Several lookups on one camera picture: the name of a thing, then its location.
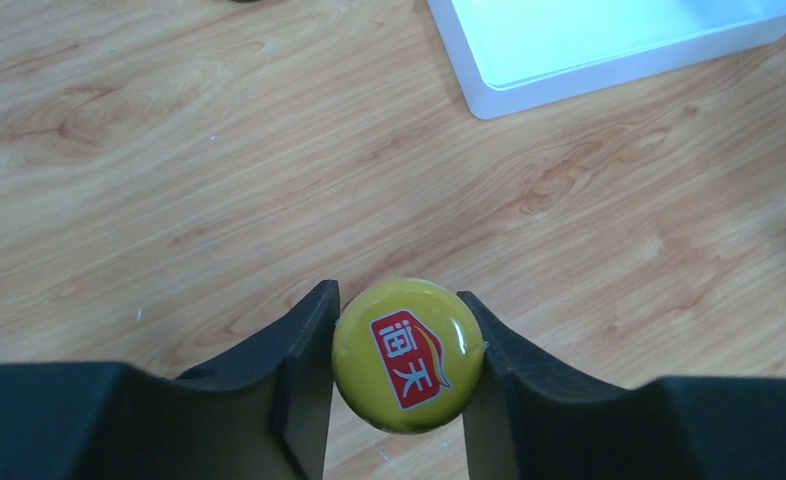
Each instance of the yellow bottle cap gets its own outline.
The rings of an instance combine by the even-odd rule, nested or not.
[[[478,383],[483,357],[469,308],[424,280],[370,287],[334,330],[337,388],[355,413],[390,432],[419,433],[453,420]]]

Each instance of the white container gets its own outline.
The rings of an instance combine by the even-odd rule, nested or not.
[[[482,119],[772,43],[786,0],[428,0]]]

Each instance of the table surface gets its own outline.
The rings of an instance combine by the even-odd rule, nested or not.
[[[390,276],[618,385],[786,376],[786,38],[483,122],[425,0],[0,1],[0,362],[176,375]],[[465,472],[335,398],[327,478]]]

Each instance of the red logo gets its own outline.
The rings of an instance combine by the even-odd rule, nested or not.
[[[416,315],[401,310],[373,320],[369,328],[403,410],[452,388],[443,371],[443,344]]]

